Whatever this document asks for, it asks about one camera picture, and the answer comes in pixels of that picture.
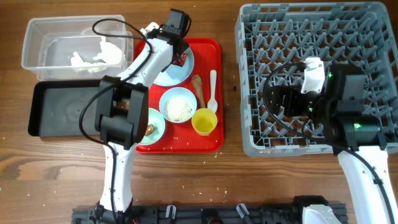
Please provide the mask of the brown food scrap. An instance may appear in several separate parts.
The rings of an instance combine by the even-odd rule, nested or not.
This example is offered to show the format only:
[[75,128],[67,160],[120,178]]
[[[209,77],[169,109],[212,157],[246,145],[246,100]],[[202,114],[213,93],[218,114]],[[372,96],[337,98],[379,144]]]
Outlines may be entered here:
[[147,129],[146,129],[146,132],[145,132],[145,136],[151,135],[154,131],[155,131],[154,125],[153,124],[149,124],[147,126]]

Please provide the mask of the brown root vegetable piece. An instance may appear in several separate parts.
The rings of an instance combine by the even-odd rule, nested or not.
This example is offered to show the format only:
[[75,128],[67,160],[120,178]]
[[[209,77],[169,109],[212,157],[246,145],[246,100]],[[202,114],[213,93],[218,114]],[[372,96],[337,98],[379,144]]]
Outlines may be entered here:
[[205,100],[203,96],[203,82],[199,75],[192,76],[192,85],[198,98],[200,108],[205,108]]

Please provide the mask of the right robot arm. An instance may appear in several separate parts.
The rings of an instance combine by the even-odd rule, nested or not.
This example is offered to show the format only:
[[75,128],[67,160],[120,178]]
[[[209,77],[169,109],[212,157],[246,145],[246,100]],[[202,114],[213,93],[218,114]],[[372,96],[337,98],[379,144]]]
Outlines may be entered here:
[[[387,141],[379,119],[362,113],[366,75],[352,64],[296,62],[303,70],[300,86],[269,86],[277,67],[265,79],[262,99],[271,118],[288,132],[331,146],[343,169],[359,223],[397,223],[397,202],[388,171]],[[276,114],[306,116],[323,125],[315,138],[285,124]]]

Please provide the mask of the red snack wrapper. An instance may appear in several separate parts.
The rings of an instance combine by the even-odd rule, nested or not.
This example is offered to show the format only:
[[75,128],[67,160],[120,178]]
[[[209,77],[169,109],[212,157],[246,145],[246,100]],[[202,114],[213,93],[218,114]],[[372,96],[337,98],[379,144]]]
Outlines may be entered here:
[[172,64],[182,67],[185,64],[186,59],[187,59],[187,53],[182,53],[177,58],[175,58],[175,60],[172,62]]

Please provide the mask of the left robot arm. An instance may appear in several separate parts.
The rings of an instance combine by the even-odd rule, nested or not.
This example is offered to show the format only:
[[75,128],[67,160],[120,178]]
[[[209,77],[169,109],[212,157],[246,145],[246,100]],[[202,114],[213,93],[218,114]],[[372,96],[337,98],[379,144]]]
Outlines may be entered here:
[[104,146],[106,156],[103,194],[96,207],[88,210],[88,223],[133,223],[131,174],[136,147],[148,125],[149,88],[160,72],[171,64],[179,65],[188,48],[184,38],[191,24],[191,18],[182,15],[140,32],[137,39],[145,46],[139,56],[116,77],[103,77],[99,91],[83,107],[78,125],[87,138],[82,120],[96,103],[97,142]]

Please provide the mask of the yellow plastic cup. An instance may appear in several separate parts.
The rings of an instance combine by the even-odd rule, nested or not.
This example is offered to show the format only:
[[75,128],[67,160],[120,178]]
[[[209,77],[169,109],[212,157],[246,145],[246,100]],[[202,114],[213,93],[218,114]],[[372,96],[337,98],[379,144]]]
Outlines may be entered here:
[[192,126],[197,134],[208,136],[217,126],[217,115],[208,108],[196,110],[192,116]]

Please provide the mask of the white rice pile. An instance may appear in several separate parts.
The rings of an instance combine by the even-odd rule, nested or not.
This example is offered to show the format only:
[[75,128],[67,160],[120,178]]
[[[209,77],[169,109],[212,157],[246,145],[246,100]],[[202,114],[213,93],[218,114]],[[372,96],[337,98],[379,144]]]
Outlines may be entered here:
[[175,97],[166,102],[164,111],[168,120],[182,123],[191,118],[192,107],[186,98]]

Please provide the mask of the pale green bowl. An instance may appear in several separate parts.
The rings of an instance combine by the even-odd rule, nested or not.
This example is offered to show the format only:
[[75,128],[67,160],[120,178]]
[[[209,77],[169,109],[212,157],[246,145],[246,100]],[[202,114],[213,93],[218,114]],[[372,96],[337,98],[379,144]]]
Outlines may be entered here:
[[139,143],[141,146],[149,146],[161,139],[165,132],[165,119],[159,111],[149,108],[148,128],[149,134],[145,135]]

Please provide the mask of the large pale blue plate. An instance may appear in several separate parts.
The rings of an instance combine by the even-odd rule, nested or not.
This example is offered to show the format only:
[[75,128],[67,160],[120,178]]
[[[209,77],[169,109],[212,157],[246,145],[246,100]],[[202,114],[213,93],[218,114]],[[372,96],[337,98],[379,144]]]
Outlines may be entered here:
[[158,86],[175,86],[185,81],[193,71],[195,58],[191,48],[184,53],[187,55],[185,63],[182,67],[170,65],[166,71],[159,73],[154,81]]

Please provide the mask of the pale blue bowl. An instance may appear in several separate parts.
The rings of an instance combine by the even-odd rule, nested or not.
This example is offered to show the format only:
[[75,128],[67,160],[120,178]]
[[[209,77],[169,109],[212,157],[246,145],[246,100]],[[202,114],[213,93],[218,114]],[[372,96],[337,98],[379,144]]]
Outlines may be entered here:
[[172,123],[184,123],[191,119],[197,106],[195,95],[183,87],[167,90],[159,100],[160,113]]

